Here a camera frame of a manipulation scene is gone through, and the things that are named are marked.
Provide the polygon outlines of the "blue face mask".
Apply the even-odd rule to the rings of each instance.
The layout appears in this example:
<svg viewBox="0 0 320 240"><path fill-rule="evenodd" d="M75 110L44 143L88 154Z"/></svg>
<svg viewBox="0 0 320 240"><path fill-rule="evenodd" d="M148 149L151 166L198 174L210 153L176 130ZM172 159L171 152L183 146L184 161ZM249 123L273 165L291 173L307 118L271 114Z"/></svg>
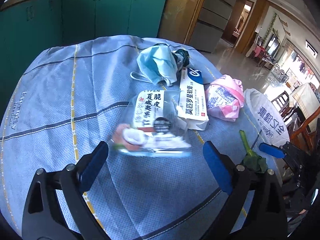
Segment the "blue face mask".
<svg viewBox="0 0 320 240"><path fill-rule="evenodd" d="M130 76L153 85L165 82L170 87L177 81L182 63L183 57L171 51L167 44L159 43L140 52L137 57L140 72L131 72Z"/></svg>

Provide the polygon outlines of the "silver refrigerator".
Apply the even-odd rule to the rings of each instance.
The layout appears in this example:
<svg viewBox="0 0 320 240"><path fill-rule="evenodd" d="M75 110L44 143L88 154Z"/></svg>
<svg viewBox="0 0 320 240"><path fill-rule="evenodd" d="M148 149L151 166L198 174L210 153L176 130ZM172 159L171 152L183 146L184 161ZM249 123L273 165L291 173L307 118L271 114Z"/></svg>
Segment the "silver refrigerator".
<svg viewBox="0 0 320 240"><path fill-rule="evenodd" d="M204 0L189 45L213 53L231 16L236 0Z"/></svg>

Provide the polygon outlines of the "blue checked tablecloth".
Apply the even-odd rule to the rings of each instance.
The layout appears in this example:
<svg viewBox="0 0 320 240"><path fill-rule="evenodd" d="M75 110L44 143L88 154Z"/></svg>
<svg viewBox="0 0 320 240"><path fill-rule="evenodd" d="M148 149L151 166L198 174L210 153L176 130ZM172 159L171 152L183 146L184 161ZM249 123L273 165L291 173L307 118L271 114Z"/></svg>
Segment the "blue checked tablecloth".
<svg viewBox="0 0 320 240"><path fill-rule="evenodd" d="M44 50L14 82L1 122L1 213L17 233L38 168L58 171L108 141L126 104L150 83L133 80L138 54L158 38L97 38ZM246 151L246 133L257 149L265 141L257 120L243 107L235 122L210 118L204 131L189 131L186 158L131 157L110 153L85 201L112 239L199 239L227 194L202 153L211 141L233 162Z"/></svg>

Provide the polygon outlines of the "teal lower cabinets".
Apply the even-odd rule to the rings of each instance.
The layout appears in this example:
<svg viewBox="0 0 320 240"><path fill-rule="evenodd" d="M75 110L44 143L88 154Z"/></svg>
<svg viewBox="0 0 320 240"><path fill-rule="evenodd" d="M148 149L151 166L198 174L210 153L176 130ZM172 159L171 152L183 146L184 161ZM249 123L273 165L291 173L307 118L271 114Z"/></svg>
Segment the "teal lower cabinets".
<svg viewBox="0 0 320 240"><path fill-rule="evenodd" d="M156 37L167 0L23 0L1 10L1 111L44 50L97 37Z"/></svg>

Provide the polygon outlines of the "white medicine box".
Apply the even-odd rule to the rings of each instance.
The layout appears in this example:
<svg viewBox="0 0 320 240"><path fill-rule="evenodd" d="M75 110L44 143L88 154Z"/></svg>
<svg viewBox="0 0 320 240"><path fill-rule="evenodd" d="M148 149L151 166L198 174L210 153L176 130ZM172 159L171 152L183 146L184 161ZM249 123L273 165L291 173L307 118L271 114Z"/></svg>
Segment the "white medicine box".
<svg viewBox="0 0 320 240"><path fill-rule="evenodd" d="M178 117L187 123L188 129L206 129L209 118L200 70L188 67L181 70Z"/></svg>

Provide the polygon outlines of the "clear snack bag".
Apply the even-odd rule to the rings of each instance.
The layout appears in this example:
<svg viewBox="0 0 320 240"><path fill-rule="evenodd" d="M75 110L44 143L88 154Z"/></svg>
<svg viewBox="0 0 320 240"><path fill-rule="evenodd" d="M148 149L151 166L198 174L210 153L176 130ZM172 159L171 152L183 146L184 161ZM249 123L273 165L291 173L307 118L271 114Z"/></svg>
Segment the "clear snack bag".
<svg viewBox="0 0 320 240"><path fill-rule="evenodd" d="M109 141L118 153L135 157L191 155L188 125L178 117L179 90L143 90L125 109Z"/></svg>

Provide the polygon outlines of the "pink wrapper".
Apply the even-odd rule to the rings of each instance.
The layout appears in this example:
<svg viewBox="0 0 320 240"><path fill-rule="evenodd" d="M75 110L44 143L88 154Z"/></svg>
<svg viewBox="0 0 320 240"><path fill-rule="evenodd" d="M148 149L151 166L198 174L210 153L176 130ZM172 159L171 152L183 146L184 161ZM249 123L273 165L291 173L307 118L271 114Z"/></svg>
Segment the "pink wrapper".
<svg viewBox="0 0 320 240"><path fill-rule="evenodd" d="M242 82L229 75L211 82L205 96L208 115L230 122L236 121L245 103Z"/></svg>

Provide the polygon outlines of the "dark green foil wrapper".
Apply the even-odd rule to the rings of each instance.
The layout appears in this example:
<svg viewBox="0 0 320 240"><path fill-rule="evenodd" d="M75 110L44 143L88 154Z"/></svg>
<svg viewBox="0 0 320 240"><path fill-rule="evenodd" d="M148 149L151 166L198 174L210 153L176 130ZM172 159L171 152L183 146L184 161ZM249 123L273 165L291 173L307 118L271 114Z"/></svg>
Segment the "dark green foil wrapper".
<svg viewBox="0 0 320 240"><path fill-rule="evenodd" d="M178 70L180 70L183 67L187 67L189 65L190 56L189 56L188 51L186 51L184 49L178 49L176 51L173 51L172 55L175 59Z"/></svg>

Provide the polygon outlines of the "white bag lined trash bin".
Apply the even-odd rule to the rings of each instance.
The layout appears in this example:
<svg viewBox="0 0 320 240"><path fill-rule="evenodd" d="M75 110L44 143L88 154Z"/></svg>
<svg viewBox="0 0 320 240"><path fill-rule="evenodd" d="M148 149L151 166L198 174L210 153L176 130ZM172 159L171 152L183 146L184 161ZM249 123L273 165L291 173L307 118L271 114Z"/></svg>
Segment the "white bag lined trash bin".
<svg viewBox="0 0 320 240"><path fill-rule="evenodd" d="M268 98L258 90L244 91L246 105L259 125L266 143L277 147L290 142L290 136L280 113Z"/></svg>

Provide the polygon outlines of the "wooden glass sliding door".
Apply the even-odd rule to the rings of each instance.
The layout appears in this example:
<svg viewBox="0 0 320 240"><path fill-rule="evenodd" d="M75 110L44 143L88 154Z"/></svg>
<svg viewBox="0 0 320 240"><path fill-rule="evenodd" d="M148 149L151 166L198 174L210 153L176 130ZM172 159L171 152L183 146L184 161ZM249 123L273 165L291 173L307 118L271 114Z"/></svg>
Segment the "wooden glass sliding door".
<svg viewBox="0 0 320 240"><path fill-rule="evenodd" d="M204 0L166 0L159 38L188 44Z"/></svg>

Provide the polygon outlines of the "wooden dining chair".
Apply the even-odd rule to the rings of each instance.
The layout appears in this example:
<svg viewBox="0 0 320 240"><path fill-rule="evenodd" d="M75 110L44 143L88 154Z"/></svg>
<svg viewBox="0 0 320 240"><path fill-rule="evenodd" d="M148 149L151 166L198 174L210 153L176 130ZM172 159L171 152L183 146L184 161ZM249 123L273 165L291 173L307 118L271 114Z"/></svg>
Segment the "wooden dining chair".
<svg viewBox="0 0 320 240"><path fill-rule="evenodd" d="M289 118L293 120L293 124L289 125L291 143L311 154L317 147L316 134L319 131L319 128L317 128L319 107L306 118L300 106L290 107L287 92L281 93L272 100L272 103L279 108L279 113L284 120L289 120Z"/></svg>

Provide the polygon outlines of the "green vegetable leaf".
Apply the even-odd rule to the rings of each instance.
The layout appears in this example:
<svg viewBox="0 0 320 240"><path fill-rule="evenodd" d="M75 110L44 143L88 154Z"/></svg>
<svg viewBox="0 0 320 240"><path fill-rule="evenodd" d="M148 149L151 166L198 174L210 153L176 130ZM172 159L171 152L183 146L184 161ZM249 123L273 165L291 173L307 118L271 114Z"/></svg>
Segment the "green vegetable leaf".
<svg viewBox="0 0 320 240"><path fill-rule="evenodd" d="M268 169L266 159L254 152L247 141L246 134L243 130L239 131L242 143L246 150L246 155L241 164L250 171L264 173Z"/></svg>

